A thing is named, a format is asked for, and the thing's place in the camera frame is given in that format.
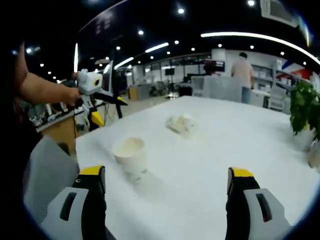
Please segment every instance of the green plant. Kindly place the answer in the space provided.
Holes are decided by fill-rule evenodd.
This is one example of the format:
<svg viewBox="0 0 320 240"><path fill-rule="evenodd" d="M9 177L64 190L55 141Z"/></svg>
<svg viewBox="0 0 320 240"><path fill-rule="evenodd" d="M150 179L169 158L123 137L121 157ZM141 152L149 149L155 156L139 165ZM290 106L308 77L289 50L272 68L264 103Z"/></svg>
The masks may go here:
<svg viewBox="0 0 320 240"><path fill-rule="evenodd" d="M312 85L300 81L291 91L290 122L297 135L308 127L315 130L315 139L320 141L320 95Z"/></svg>

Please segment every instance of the white paper cup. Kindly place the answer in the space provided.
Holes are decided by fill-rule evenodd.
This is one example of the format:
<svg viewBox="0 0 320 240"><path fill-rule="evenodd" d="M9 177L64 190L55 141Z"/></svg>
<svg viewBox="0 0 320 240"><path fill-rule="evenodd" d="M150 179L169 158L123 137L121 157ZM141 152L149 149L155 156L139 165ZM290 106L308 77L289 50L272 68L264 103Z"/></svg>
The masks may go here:
<svg viewBox="0 0 320 240"><path fill-rule="evenodd" d="M116 144L113 147L113 155L129 180L140 180L147 172L145 142L141 138L131 137Z"/></svg>

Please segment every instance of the pink shirt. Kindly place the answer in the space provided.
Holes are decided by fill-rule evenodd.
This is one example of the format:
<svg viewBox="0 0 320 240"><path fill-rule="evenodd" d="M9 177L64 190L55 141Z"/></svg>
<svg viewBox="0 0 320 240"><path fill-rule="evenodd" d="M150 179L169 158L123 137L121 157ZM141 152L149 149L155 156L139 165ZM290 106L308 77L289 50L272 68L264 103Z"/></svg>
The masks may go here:
<svg viewBox="0 0 320 240"><path fill-rule="evenodd" d="M231 68L233 77L241 79L241 85L246 88L251 88L251 77L254 75L254 70L244 57L240 56L237 61L233 63Z"/></svg>

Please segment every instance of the black ceiling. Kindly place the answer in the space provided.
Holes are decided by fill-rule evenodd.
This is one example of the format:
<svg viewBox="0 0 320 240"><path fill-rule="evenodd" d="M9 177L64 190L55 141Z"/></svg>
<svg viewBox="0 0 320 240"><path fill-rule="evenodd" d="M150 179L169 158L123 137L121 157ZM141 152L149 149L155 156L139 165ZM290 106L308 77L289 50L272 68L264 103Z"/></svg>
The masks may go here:
<svg viewBox="0 0 320 240"><path fill-rule="evenodd" d="M79 44L79 68L93 71L97 68L94 62L116 53L119 63L129 57L135 57L130 64L147 64L170 57L210 52L223 44L224 48L250 51L254 45L255 52L267 53L302 64L307 68L320 71L319 65L310 58L280 43L252 37L208 37L201 38L202 33L211 32L250 32L269 35L293 43L315 56L320 56L320 31L317 16L312 14L308 1L299 5L292 1L284 1L288 10L296 10L308 24L314 39L308 48L306 40L298 28L293 28L278 21L261 17L260 1L249 7L247 0L68 0L40 2L33 14L32 26L26 40L27 47L40 46L40 50L27 55L27 63L31 71L51 80L65 79L73 72L75 43ZM119 3L110 12L110 27L96 34L96 20L90 20L112 5ZM179 8L185 9L178 14ZM151 53L144 53L148 48L168 42L169 46Z"/></svg>

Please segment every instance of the jeans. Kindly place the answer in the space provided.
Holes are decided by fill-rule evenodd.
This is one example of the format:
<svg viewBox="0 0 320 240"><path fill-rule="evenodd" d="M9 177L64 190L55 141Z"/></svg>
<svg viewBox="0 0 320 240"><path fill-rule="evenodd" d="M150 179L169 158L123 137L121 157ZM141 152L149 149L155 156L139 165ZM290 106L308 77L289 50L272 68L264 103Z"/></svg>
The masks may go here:
<svg viewBox="0 0 320 240"><path fill-rule="evenodd" d="M242 95L241 95L241 103L243 104L249 104L251 97L251 88L242 87Z"/></svg>

